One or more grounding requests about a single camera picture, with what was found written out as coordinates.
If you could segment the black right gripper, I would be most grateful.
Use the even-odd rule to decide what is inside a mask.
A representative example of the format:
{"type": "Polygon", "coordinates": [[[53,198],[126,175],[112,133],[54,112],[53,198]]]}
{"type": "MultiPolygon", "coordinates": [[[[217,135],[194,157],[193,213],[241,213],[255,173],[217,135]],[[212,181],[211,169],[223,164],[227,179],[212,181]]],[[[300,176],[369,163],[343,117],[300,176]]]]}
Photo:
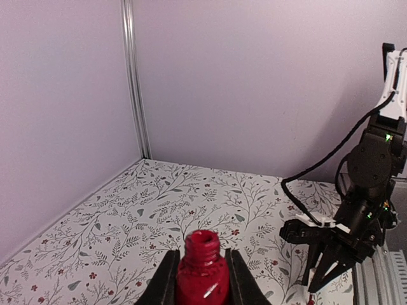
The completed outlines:
{"type": "Polygon", "coordinates": [[[301,284],[308,285],[310,270],[316,268],[312,292],[318,292],[356,262],[372,257],[382,246],[385,229],[379,219],[332,219],[334,227],[327,245],[309,245],[307,263],[301,284]]]}

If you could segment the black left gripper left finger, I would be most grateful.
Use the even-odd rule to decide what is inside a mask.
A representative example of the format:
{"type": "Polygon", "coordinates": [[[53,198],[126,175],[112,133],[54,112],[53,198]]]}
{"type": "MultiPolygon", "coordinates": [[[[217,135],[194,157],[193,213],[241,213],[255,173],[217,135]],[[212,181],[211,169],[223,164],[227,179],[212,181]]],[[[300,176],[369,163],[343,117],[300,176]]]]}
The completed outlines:
{"type": "Polygon", "coordinates": [[[169,250],[135,305],[174,305],[180,251],[169,250]]]}

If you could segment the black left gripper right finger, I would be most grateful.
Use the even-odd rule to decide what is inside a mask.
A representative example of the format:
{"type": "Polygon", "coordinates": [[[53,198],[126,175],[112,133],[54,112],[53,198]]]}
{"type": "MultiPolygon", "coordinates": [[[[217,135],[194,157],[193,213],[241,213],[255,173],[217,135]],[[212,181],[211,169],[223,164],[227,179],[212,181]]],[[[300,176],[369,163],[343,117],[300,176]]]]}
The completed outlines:
{"type": "Polygon", "coordinates": [[[234,305],[271,305],[238,250],[226,249],[230,275],[230,301],[234,305]]]}

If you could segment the red nail polish bottle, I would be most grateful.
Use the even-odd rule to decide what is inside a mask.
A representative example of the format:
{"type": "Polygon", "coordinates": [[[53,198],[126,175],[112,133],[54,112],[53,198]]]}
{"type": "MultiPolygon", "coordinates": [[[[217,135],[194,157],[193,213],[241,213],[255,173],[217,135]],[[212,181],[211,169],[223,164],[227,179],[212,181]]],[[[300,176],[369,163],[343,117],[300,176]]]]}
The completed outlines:
{"type": "Polygon", "coordinates": [[[176,275],[176,304],[228,304],[230,274],[214,231],[196,230],[185,239],[176,275]]]}

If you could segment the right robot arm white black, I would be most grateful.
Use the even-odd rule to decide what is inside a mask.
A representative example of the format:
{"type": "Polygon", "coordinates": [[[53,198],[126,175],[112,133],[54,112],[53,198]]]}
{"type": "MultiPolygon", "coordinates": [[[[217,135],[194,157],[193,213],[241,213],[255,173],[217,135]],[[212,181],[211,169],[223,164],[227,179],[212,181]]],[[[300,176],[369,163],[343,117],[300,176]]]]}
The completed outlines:
{"type": "Polygon", "coordinates": [[[301,215],[287,234],[291,243],[309,246],[302,284],[316,293],[330,281],[372,257],[397,226],[391,202],[394,177],[406,163],[406,49],[382,46],[385,87],[380,102],[361,120],[367,122],[360,142],[341,161],[350,185],[340,193],[333,219],[301,215]]]}

